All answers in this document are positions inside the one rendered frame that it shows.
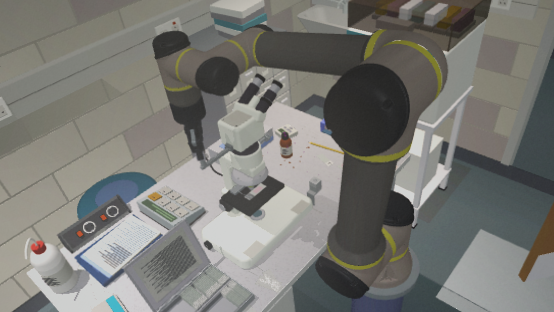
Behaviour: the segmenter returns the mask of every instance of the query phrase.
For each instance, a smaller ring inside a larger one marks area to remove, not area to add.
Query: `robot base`
[[[222,212],[202,229],[202,239],[248,270],[281,243],[311,209],[307,196],[285,186],[252,217],[236,209]]]

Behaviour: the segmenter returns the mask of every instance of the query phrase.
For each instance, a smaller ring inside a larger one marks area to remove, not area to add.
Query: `wall outlet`
[[[512,0],[492,0],[491,8],[509,11]]]
[[[0,97],[0,120],[8,119],[12,116],[12,112],[8,107],[8,104]]]
[[[181,27],[181,20],[177,17],[170,20],[169,22],[165,22],[159,26],[156,26],[155,30],[156,30],[156,36],[157,36],[166,31],[174,31],[174,30],[183,31],[183,28]]]

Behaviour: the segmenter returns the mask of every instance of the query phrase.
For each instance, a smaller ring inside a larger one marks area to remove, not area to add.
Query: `book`
[[[123,272],[127,263],[161,236],[158,230],[133,215],[75,259],[102,286],[106,286]]]
[[[92,308],[91,312],[128,312],[125,306],[116,295],[102,301],[99,305]]]

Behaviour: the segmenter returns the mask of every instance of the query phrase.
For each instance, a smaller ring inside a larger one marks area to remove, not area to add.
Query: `calculator button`
[[[165,208],[166,208],[167,210],[171,211],[171,212],[175,212],[175,210],[177,210],[177,209],[179,209],[179,208],[181,208],[181,207],[179,207],[179,205],[177,205],[176,203],[171,203],[171,204],[165,206]]]
[[[156,204],[160,205],[160,206],[165,206],[167,204],[171,203],[171,200],[167,199],[167,198],[160,198],[158,199],[158,201],[156,202]]]
[[[148,195],[148,198],[150,198],[152,201],[157,201],[158,199],[162,198],[162,195],[154,192],[154,193]]]
[[[177,198],[181,197],[181,194],[179,194],[179,193],[173,191],[173,192],[167,194],[167,197],[169,197],[169,198],[171,198],[171,199],[177,199]]]
[[[179,199],[177,199],[177,202],[181,206],[186,205],[189,201],[190,201],[190,199],[186,198],[185,196],[181,196],[181,197],[179,197]]]
[[[194,209],[198,208],[198,204],[191,201],[190,203],[186,204],[185,207],[188,210],[193,211]]]
[[[182,217],[188,215],[188,211],[186,211],[186,210],[183,209],[183,208],[179,208],[179,209],[173,211],[173,213],[176,214],[177,216],[179,216],[180,218],[182,218]]]
[[[173,192],[173,190],[171,188],[169,188],[169,186],[164,186],[159,192],[164,194],[164,195],[167,195],[167,194]]]

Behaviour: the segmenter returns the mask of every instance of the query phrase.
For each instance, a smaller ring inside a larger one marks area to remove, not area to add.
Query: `blue cylindrical pedestal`
[[[404,296],[414,288],[419,277],[419,261],[411,248],[410,254],[412,256],[412,272],[404,283],[387,289],[370,287],[362,298],[352,299],[351,311],[402,312]]]

